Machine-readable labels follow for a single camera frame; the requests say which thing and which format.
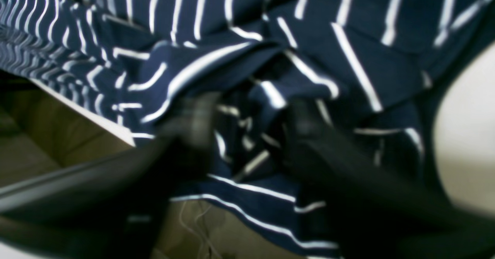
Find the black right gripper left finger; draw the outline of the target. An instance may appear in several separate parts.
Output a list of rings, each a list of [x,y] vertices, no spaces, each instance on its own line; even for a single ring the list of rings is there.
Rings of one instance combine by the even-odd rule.
[[[184,97],[143,146],[1,188],[1,242],[36,259],[148,259],[170,198],[212,166],[220,100]]]

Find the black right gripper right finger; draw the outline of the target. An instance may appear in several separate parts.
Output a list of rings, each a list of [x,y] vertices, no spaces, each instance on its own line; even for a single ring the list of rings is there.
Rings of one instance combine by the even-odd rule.
[[[494,218],[458,209],[373,166],[295,99],[286,109],[290,174],[330,204],[345,259],[493,259]]]

